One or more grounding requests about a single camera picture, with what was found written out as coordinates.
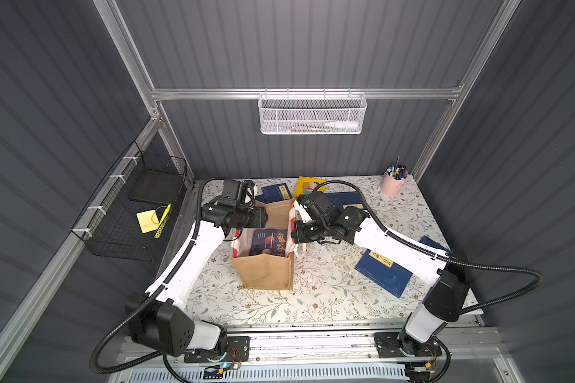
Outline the yellow cartoon cover book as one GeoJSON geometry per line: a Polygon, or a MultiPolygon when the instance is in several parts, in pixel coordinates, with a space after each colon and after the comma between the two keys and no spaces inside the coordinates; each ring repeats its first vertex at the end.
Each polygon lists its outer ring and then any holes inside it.
{"type": "Polygon", "coordinates": [[[315,188],[324,182],[325,180],[323,179],[300,176],[296,182],[294,198],[296,199],[299,196],[310,194],[315,188]]]}

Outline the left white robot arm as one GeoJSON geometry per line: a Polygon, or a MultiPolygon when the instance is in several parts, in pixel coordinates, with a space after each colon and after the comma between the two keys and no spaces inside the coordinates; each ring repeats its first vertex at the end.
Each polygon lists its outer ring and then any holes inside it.
{"type": "Polygon", "coordinates": [[[180,357],[188,351],[213,359],[225,356],[228,349],[225,328],[191,319],[185,307],[198,276],[230,231],[259,229],[268,222],[268,214],[256,204],[255,194],[256,186],[251,180],[224,180],[220,196],[208,203],[204,203],[201,194],[197,196],[196,216],[188,237],[145,293],[132,296],[126,318],[94,348],[89,360],[92,372],[116,373],[155,357],[180,357]],[[101,352],[124,328],[134,342],[152,352],[119,365],[102,365],[101,352]]]}

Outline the dark portrait book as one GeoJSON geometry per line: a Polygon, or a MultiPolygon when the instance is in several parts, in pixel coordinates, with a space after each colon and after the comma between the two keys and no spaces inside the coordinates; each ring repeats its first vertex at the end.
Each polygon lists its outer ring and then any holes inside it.
{"type": "Polygon", "coordinates": [[[284,257],[287,231],[280,229],[256,229],[253,233],[250,255],[273,255],[284,257]]]}

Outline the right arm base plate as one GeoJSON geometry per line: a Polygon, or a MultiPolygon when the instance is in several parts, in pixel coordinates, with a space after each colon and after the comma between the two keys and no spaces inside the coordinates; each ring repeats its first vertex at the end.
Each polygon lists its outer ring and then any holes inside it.
{"type": "Polygon", "coordinates": [[[430,339],[426,343],[420,343],[408,335],[403,337],[401,332],[377,332],[373,338],[381,358],[430,357],[435,360],[444,354],[438,341],[430,339]]]}

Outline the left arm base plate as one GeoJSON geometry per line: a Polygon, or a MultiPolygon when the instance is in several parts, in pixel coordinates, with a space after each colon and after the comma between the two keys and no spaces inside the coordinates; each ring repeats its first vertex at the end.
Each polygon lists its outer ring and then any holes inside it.
{"type": "Polygon", "coordinates": [[[220,339],[213,349],[195,349],[187,351],[183,357],[184,363],[206,362],[247,362],[251,350],[251,338],[248,336],[228,336],[220,339]]]}

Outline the jute canvas bag red trim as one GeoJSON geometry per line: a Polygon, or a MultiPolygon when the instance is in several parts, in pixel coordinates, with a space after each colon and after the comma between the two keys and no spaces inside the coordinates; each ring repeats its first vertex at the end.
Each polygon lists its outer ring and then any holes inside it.
{"type": "Polygon", "coordinates": [[[231,263],[244,287],[252,290],[292,290],[295,261],[307,246],[296,244],[291,232],[299,217],[292,199],[259,203],[268,213],[264,228],[245,229],[232,244],[231,263]]]}

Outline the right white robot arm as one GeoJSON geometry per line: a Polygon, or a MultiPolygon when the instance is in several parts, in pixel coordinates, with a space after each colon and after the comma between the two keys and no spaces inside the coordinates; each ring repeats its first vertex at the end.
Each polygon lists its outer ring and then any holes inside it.
{"type": "Polygon", "coordinates": [[[543,281],[540,272],[527,267],[470,263],[417,242],[386,227],[365,200],[362,207],[338,209],[327,194],[315,187],[310,193],[298,196],[294,207],[300,215],[291,233],[296,243],[339,244],[344,241],[357,245],[399,264],[429,286],[423,301],[397,336],[402,352],[410,357],[434,343],[437,334],[463,314],[518,298],[539,287],[543,281]],[[534,280],[509,294],[465,306],[470,289],[466,277],[468,269],[527,274],[534,280]]]}

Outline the blue book yellow label back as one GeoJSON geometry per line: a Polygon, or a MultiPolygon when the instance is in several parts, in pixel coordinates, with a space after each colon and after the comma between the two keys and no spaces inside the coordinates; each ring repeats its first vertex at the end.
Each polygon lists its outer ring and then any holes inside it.
{"type": "Polygon", "coordinates": [[[286,183],[265,186],[256,196],[256,200],[263,204],[274,204],[291,199],[292,193],[286,183]]]}

